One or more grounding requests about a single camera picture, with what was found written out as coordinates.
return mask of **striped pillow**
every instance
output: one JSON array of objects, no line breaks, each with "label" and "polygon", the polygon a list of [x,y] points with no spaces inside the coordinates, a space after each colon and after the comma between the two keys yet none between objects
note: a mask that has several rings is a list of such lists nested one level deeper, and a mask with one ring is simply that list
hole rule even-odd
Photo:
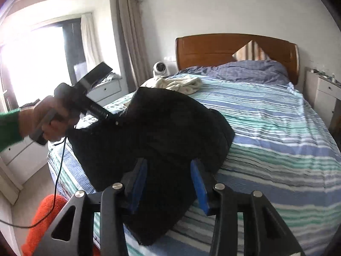
[{"label": "striped pillow", "polygon": [[258,43],[251,40],[244,47],[240,48],[233,55],[237,61],[262,61],[262,60],[270,60],[270,57],[264,53],[263,49],[258,46]]}]

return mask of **window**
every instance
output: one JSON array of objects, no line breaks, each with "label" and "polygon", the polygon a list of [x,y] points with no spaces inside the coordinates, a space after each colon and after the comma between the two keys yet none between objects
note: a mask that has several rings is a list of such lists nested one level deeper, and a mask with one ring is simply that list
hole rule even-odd
[{"label": "window", "polygon": [[60,83],[74,84],[86,72],[80,18],[33,30],[0,53],[9,110],[53,95]]}]

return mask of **wooden headboard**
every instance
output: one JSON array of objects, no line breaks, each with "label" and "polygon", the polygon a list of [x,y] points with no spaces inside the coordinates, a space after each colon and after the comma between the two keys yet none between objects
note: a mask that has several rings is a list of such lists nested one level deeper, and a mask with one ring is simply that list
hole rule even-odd
[{"label": "wooden headboard", "polygon": [[299,59],[297,45],[282,39],[248,34],[205,34],[177,38],[178,69],[190,66],[218,66],[231,61],[232,55],[254,40],[268,56],[284,65],[289,79],[297,84]]}]

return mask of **hand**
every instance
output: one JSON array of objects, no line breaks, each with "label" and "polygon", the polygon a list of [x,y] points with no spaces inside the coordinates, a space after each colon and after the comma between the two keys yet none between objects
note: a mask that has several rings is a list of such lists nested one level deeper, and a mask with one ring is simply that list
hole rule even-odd
[{"label": "hand", "polygon": [[52,120],[50,124],[43,124],[43,137],[49,141],[58,141],[63,136],[67,128],[77,124],[79,117],[71,117],[61,101],[53,96],[47,96],[43,101],[37,103],[33,108],[24,109],[19,113],[19,130],[22,137],[34,132],[42,118],[47,112],[54,108],[64,119],[62,121]]}]

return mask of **red fuzzy clothing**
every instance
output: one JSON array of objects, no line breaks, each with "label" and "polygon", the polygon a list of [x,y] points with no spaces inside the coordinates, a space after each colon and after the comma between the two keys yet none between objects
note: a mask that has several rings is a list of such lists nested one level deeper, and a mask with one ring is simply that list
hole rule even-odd
[{"label": "red fuzzy clothing", "polygon": [[[41,201],[37,212],[35,213],[35,217],[32,220],[32,224],[38,222],[42,219],[52,208],[53,206],[53,198],[54,195],[49,195]],[[29,229],[28,235],[26,238],[26,243],[22,245],[23,256],[31,256],[38,246],[42,236],[46,232],[47,228],[50,226],[52,221],[56,218],[58,213],[66,204],[67,200],[61,195],[56,196],[56,204],[53,211],[49,214],[49,216],[44,219],[40,224],[36,227]],[[99,249],[94,245],[93,246],[93,255],[100,256]]]}]

